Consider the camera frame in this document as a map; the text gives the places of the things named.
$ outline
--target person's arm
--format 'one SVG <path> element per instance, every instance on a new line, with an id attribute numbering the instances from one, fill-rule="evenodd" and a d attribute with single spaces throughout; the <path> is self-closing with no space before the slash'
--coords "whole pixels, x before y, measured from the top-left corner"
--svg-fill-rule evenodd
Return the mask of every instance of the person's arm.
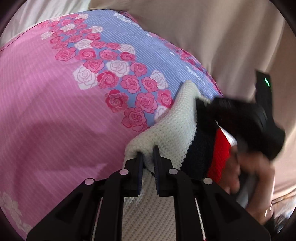
<path id="1" fill-rule="evenodd" d="M 238 154 L 236 147 L 233 147 L 219 183 L 228 194 L 236 193 L 239 190 L 241 170 L 249 174 L 256 174 L 259 178 L 246 211 L 264 225 L 273 214 L 271 200 L 274 191 L 274 167 L 260 152 Z"/>

